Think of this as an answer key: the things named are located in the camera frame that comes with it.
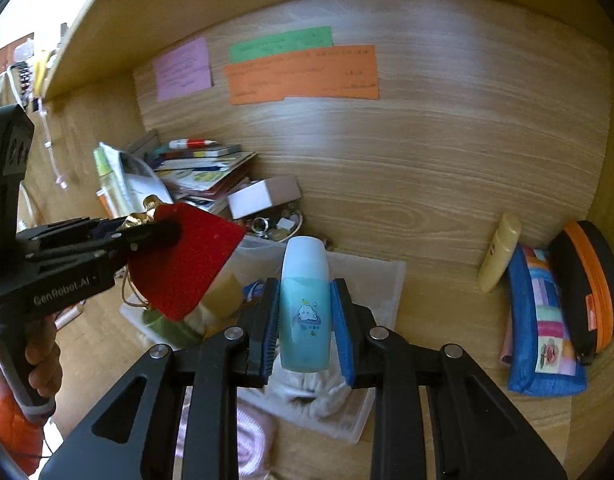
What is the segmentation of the left hand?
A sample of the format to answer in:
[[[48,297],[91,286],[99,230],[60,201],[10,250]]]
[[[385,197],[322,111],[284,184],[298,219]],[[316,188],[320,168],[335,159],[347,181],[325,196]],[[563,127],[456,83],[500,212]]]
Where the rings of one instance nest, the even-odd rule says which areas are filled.
[[[41,321],[28,324],[26,335],[25,356],[32,366],[28,384],[42,398],[52,398],[60,390],[63,379],[60,347],[56,343],[55,316],[50,315]],[[0,398],[4,397],[5,387],[6,383],[0,381]]]

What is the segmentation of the orange sleeve forearm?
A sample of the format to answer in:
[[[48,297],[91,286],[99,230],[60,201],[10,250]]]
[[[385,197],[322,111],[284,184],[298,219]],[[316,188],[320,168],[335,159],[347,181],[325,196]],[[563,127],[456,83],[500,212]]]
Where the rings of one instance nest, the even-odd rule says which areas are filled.
[[[30,422],[0,373],[0,442],[25,474],[34,474],[42,459],[42,427]]]

